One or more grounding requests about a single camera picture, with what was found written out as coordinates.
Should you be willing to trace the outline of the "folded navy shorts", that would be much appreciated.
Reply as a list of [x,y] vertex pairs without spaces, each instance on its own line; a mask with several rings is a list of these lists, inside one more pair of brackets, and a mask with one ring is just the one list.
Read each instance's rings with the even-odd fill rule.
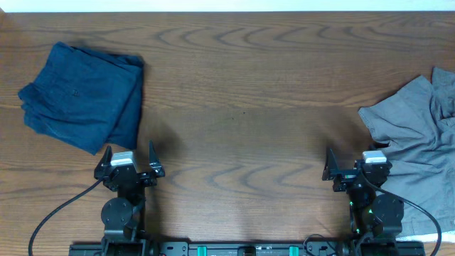
[[107,143],[127,149],[137,148],[137,137],[141,119],[141,104],[144,84],[144,63],[139,56],[113,55],[118,66],[128,70],[134,78],[132,92],[129,94],[124,109],[115,124]]

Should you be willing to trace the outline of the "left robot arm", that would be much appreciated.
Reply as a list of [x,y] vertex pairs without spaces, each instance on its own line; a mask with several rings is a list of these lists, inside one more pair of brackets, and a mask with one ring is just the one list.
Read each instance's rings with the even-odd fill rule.
[[145,188],[155,186],[157,179],[165,176],[152,142],[149,142],[149,166],[150,171],[138,172],[133,152],[114,154],[107,147],[94,170],[94,178],[117,196],[107,201],[101,211],[105,229],[98,255],[159,254],[159,246],[145,231]]

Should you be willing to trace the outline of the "blue denim shorts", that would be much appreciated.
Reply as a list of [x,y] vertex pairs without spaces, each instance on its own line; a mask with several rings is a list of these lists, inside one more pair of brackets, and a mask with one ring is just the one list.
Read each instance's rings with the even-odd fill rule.
[[56,43],[36,79],[18,92],[25,125],[96,154],[133,88],[133,75],[113,55]]

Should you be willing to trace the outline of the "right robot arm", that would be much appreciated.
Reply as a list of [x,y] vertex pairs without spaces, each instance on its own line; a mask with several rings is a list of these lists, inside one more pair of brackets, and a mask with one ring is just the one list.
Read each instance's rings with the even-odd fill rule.
[[348,194],[352,237],[339,242],[337,255],[397,255],[396,237],[402,232],[404,203],[377,194],[392,164],[381,151],[365,151],[351,169],[340,169],[333,150],[326,150],[322,179],[333,191]]

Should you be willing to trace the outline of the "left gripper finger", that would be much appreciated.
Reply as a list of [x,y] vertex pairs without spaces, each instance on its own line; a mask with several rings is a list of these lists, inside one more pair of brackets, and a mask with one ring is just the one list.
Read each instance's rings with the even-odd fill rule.
[[98,165],[96,166],[96,174],[103,174],[110,166],[110,162],[112,159],[112,148],[111,146],[108,146],[105,149],[105,152],[100,159]]
[[164,168],[155,152],[152,140],[149,141],[149,165],[155,173],[164,172]]

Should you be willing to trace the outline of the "grey shorts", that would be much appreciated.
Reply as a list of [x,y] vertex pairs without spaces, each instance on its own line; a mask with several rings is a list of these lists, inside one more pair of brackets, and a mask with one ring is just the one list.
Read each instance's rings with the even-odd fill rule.
[[382,189],[416,203],[454,241],[454,73],[435,67],[358,114],[392,163]]

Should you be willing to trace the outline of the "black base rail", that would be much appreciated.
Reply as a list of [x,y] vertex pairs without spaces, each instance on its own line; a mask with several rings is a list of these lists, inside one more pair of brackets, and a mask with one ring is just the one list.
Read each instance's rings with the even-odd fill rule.
[[320,256],[320,255],[401,255],[422,256],[420,242],[361,245],[356,252],[348,243],[309,240],[303,243],[187,243],[163,242],[151,244],[76,244],[69,248],[69,256],[149,255],[149,256]]

